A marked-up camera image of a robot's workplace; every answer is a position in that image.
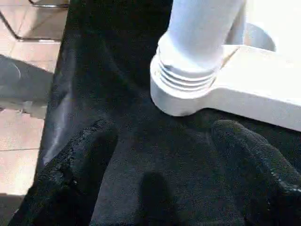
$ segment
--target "beige floor tile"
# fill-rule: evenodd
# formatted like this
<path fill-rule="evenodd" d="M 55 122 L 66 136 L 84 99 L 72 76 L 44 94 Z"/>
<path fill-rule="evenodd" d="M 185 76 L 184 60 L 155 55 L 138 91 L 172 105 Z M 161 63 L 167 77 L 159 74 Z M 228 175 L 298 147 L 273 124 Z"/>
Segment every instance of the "beige floor tile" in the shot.
<path fill-rule="evenodd" d="M 16 33 L 21 27 L 27 9 L 24 6 L 0 6 L 1 12 Z M 0 21 L 0 40 L 14 40 L 2 21 Z"/>
<path fill-rule="evenodd" d="M 62 4 L 68 3 L 68 0 L 32 0 L 39 4 Z M 0 0 L 0 6 L 29 6 L 28 0 Z"/>
<path fill-rule="evenodd" d="M 55 72 L 56 61 L 28 61 L 27 63 L 51 73 Z"/>
<path fill-rule="evenodd" d="M 38 152 L 38 149 L 0 151 L 0 193 L 27 193 L 33 182 Z"/>
<path fill-rule="evenodd" d="M 0 151 L 40 147 L 44 120 L 14 110 L 0 113 Z"/>
<path fill-rule="evenodd" d="M 30 7 L 26 12 L 19 35 L 61 39 L 66 18 L 67 9 L 65 8 L 48 9 Z"/>
<path fill-rule="evenodd" d="M 0 0 L 0 6 L 29 6 L 28 0 Z"/>
<path fill-rule="evenodd" d="M 22 61 L 56 61 L 60 43 L 17 42 L 11 57 Z"/>
<path fill-rule="evenodd" d="M 13 49 L 15 41 L 12 40 L 0 40 L 0 54 L 10 56 L 10 52 Z"/>

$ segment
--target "black cloth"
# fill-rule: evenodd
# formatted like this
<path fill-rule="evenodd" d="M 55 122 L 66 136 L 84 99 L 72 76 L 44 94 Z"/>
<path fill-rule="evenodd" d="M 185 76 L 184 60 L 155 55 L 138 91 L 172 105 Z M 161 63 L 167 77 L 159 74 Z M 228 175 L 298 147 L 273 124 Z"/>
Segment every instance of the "black cloth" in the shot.
<path fill-rule="evenodd" d="M 212 109 L 175 118 L 156 108 L 149 66 L 170 12 L 171 0 L 71 0 L 35 181 L 72 137 L 95 121 L 110 124 L 117 142 L 91 225 L 243 225 L 246 211 L 233 194 L 229 159 L 212 141 L 219 119 L 266 137 L 301 170 L 299 132 Z"/>
<path fill-rule="evenodd" d="M 222 188 L 224 195 L 219 195 L 219 200 L 214 200 L 214 195 L 208 195 L 209 200 L 205 203 L 203 201 L 206 198 L 202 197 L 202 192 L 207 189 L 196 188 L 193 190 L 196 193 L 192 194 L 196 200 L 189 201 L 203 209 L 217 210 L 216 207 L 219 207 L 221 214 L 229 212 L 228 209 L 224 209 L 226 203 L 230 204 L 230 211 L 237 209 L 238 213 L 237 219 L 207 222 L 208 224 L 300 225 L 301 175 L 280 151 L 270 145 L 264 137 L 234 121 L 215 122 L 211 135 L 208 135 L 209 140 L 212 141 L 210 154 L 214 155 L 214 162 L 219 166 L 218 171 L 221 175 L 216 187 Z M 103 176 L 116 145 L 117 132 L 114 126 L 103 120 L 97 121 L 74 136 L 38 175 L 9 226 L 88 225 L 93 210 L 94 214 L 95 208 L 99 210 L 99 207 L 95 206 L 95 201 L 101 183 L 106 181 L 103 180 Z M 184 168 L 178 167 L 174 172 Z M 187 174 L 189 177 L 191 175 L 198 178 L 193 173 Z M 179 209 L 181 201 L 178 199 L 181 197 L 185 200 L 189 197 L 187 189 L 192 188 L 198 180 L 179 178 L 179 181 L 191 183 L 180 188 L 179 193 L 174 196 L 173 188 L 176 186 L 170 187 L 172 182 L 170 178 L 172 177 L 166 179 L 158 171 L 145 172 L 139 186 L 139 207 L 136 212 L 128 212 L 130 217 L 135 219 L 132 222 L 127 222 L 125 218 L 120 219 L 118 224 L 198 225 L 201 219 L 196 222 L 195 217 L 201 214 L 187 213 L 191 214 L 191 218 L 183 220 L 184 215 L 180 213 L 183 214 L 189 205 L 185 203 L 183 209 Z M 135 184 L 135 181 L 130 179 L 128 182 Z M 120 194 L 127 198 L 135 197 L 124 193 L 122 187 L 116 196 L 119 197 Z M 125 201 L 124 206 L 111 205 L 103 207 L 103 210 L 110 209 L 107 212 L 109 214 L 120 211 L 117 216 L 123 216 L 128 211 L 126 209 L 128 203 L 131 204 Z M 90 225 L 107 225 L 107 223 L 96 222 L 93 218 Z"/>

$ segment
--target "metal chair leg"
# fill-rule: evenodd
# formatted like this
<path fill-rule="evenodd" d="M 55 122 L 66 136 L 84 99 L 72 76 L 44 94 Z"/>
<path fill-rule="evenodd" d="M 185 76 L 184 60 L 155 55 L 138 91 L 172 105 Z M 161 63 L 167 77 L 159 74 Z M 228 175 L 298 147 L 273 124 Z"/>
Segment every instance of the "metal chair leg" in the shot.
<path fill-rule="evenodd" d="M 19 35 L 17 35 L 14 31 L 14 29 L 10 26 L 10 24 L 8 23 L 8 21 L 6 20 L 6 18 L 4 17 L 4 15 L 2 14 L 2 12 L 0 11 L 0 18 L 3 21 L 4 25 L 6 26 L 6 28 L 9 30 L 9 32 L 11 33 L 11 35 L 17 40 L 17 41 L 23 41 L 23 42 L 60 42 L 60 39 L 52 39 L 52 38 L 30 38 L 30 37 L 21 37 Z"/>
<path fill-rule="evenodd" d="M 40 7 L 40 8 L 68 8 L 69 4 L 63 3 L 63 4 L 38 4 L 36 2 L 33 2 L 32 0 L 28 0 L 29 3 L 34 7 Z"/>

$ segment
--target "white pipe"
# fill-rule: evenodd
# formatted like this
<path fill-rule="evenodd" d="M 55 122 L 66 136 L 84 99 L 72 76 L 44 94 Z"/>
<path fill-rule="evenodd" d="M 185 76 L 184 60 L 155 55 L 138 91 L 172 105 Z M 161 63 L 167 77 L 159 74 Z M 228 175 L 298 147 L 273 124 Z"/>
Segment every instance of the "white pipe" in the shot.
<path fill-rule="evenodd" d="M 193 113 L 189 107 L 184 113 L 173 112 L 169 105 L 174 98 L 199 98 L 211 86 L 222 65 L 222 45 L 244 2 L 174 0 L 168 30 L 150 66 L 151 96 L 162 111 L 174 116 Z"/>
<path fill-rule="evenodd" d="M 246 30 L 246 2 L 240 8 L 238 15 L 228 33 L 226 44 L 243 45 Z"/>

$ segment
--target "white plastic part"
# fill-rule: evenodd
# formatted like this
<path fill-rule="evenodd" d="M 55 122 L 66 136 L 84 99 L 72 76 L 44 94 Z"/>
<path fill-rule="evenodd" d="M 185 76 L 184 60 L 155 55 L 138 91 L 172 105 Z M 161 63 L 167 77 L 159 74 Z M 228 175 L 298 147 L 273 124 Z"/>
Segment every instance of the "white plastic part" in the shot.
<path fill-rule="evenodd" d="M 301 131 L 301 69 L 271 51 L 223 46 L 231 32 L 241 33 L 231 26 L 243 6 L 239 0 L 174 0 L 150 66 L 151 97 L 172 116 L 214 108 Z"/>

